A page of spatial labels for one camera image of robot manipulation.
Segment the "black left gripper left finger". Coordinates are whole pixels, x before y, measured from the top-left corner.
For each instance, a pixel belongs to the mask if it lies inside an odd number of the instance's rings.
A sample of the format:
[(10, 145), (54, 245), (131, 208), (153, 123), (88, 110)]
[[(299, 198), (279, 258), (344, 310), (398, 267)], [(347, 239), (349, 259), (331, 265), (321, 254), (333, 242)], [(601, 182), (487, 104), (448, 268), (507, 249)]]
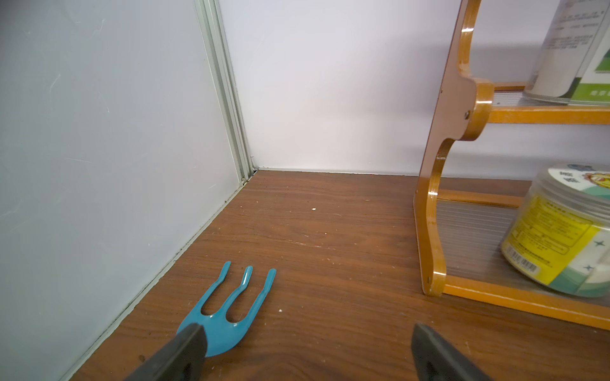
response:
[(125, 378), (125, 381), (199, 380), (207, 336), (201, 325), (191, 324)]

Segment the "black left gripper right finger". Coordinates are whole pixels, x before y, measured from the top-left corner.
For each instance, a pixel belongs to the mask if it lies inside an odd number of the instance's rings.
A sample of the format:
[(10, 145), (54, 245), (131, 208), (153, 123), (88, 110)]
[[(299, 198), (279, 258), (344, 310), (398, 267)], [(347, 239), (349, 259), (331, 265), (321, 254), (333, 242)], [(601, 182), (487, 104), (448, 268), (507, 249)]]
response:
[(415, 324), (411, 337), (411, 352), (419, 380), (491, 380), (428, 325)]

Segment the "sunflower seed jar yellow label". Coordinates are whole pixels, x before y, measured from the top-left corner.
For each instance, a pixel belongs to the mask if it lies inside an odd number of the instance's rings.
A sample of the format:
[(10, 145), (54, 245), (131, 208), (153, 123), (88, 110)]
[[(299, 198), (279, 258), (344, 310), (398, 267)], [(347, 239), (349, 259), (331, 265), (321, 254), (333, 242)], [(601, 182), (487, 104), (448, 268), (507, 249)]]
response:
[(533, 281), (584, 298), (609, 292), (609, 166), (540, 171), (500, 245)]

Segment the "tall white tin can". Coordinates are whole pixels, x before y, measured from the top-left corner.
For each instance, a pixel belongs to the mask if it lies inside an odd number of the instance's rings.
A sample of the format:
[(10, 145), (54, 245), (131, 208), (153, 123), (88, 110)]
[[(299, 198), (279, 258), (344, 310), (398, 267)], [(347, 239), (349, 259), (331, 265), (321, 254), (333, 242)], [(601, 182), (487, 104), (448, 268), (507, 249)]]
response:
[(608, 1), (559, 3), (524, 94), (543, 102), (608, 106)]

